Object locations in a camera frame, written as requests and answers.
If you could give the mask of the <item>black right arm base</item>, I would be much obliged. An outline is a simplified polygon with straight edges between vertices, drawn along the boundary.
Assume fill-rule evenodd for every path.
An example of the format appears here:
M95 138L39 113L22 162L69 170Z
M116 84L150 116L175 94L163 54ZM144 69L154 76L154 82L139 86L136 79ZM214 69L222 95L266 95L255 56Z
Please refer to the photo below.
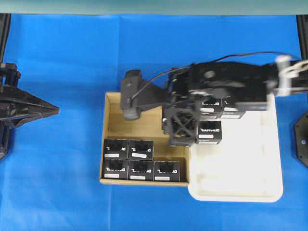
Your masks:
M294 126L296 157L305 166L308 167L308 113L306 112Z

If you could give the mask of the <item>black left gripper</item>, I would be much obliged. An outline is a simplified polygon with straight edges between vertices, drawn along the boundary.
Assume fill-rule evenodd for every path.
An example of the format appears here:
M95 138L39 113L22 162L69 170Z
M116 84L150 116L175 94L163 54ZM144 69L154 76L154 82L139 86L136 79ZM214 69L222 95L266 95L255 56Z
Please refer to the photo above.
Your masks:
M11 128L47 118L59 113L59 108L17 87L1 86L0 120Z

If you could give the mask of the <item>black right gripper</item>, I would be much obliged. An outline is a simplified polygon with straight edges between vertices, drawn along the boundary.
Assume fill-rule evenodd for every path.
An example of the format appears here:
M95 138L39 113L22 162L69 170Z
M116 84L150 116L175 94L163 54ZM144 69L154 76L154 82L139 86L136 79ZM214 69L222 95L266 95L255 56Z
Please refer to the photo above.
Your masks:
M172 68L165 84L166 102L162 105L162 130L170 146L191 147L196 141L202 93L188 91L188 69Z

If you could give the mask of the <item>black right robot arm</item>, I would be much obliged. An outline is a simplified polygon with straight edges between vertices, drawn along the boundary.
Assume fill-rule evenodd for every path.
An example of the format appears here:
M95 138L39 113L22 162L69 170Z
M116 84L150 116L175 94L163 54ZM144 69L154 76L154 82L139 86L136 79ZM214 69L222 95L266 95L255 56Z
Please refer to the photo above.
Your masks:
M219 118L239 119L247 111L265 111L268 95L306 93L307 61L279 57L275 63L206 62L174 68L165 86L162 130L171 146L219 143Z

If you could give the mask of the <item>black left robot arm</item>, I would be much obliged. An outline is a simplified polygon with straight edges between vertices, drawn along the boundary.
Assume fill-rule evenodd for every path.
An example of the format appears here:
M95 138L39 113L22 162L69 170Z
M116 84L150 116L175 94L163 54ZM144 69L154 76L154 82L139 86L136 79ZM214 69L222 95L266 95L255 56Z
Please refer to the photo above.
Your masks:
M10 131L59 113L59 108L17 87L16 64L0 64L0 158L8 153Z

